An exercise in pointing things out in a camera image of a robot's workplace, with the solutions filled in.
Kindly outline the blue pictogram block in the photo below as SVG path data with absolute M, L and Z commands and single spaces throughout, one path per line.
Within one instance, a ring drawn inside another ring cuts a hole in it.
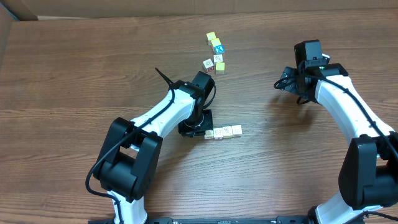
M 211 130 L 206 130 L 205 131 L 205 139 L 213 139 L 214 138 L 214 131 Z

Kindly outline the white block red letters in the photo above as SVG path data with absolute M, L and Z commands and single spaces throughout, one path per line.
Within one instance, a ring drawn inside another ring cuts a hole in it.
M 215 140 L 222 140 L 223 139 L 223 128 L 215 128 L 213 130 L 213 138 Z

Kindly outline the plain white wooden block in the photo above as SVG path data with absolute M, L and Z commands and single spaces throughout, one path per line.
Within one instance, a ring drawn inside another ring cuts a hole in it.
M 232 132 L 233 132 L 234 137 L 241 136 L 243 133 L 242 126 L 241 125 L 233 125 Z

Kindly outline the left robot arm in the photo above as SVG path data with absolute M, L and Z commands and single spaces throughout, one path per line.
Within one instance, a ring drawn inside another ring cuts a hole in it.
M 115 215 L 105 223 L 147 221 L 144 195 L 154 179 L 162 142 L 174 128 L 190 138 L 213 129 L 208 107 L 216 86 L 211 75 L 198 72 L 191 82 L 162 78 L 169 86 L 166 97 L 140 117 L 116 118 L 86 177 L 89 193 L 113 202 Z

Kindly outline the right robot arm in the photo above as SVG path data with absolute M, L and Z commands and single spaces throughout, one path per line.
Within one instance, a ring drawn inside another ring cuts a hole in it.
M 364 223 L 370 215 L 396 221 L 379 209 L 397 204 L 397 131 L 360 97 L 345 68 L 330 63 L 319 40 L 296 44 L 294 53 L 296 67 L 286 67 L 274 88 L 297 95 L 298 105 L 322 105 L 348 143 L 339 191 L 312 207 L 303 223 Z

